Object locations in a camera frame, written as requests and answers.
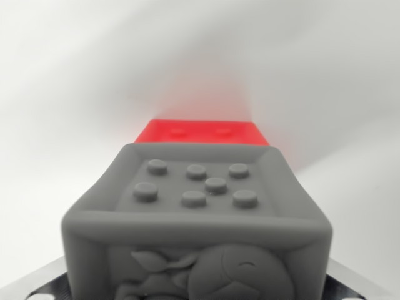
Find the gripper left finger with silver black pad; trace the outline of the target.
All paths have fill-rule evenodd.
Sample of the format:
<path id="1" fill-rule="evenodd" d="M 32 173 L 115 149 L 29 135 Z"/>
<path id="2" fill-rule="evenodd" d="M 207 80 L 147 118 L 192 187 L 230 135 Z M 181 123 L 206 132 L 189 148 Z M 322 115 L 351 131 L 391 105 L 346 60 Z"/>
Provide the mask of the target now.
<path id="1" fill-rule="evenodd" d="M 1 288 L 1 299 L 28 299 L 34 294 L 46 294 L 50 299 L 72 299 L 64 257 Z"/>

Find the gripper right finger with silver black pad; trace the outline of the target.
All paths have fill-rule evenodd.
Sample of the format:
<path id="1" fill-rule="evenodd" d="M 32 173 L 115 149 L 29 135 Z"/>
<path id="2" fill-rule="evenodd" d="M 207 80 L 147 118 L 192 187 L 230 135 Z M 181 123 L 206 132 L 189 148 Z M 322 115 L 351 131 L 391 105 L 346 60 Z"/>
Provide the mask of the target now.
<path id="1" fill-rule="evenodd" d="M 399 296 L 330 258 L 322 299 L 399 299 Z"/>

